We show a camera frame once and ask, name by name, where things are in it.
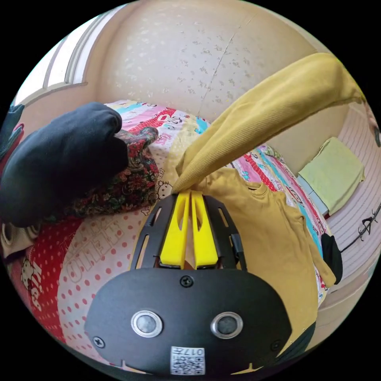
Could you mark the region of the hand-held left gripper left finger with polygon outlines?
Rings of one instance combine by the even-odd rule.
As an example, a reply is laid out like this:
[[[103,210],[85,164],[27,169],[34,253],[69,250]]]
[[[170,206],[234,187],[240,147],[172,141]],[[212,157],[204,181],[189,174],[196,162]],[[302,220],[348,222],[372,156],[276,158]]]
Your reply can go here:
[[[189,204],[189,192],[181,192],[175,195],[174,205],[160,253],[160,261],[164,267],[184,268]]]

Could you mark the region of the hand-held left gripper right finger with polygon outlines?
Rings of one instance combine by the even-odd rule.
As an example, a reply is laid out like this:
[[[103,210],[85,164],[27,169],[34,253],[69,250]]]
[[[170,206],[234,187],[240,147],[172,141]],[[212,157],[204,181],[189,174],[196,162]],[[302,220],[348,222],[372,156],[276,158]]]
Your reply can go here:
[[[216,267],[218,254],[201,192],[191,192],[192,233],[196,267]]]

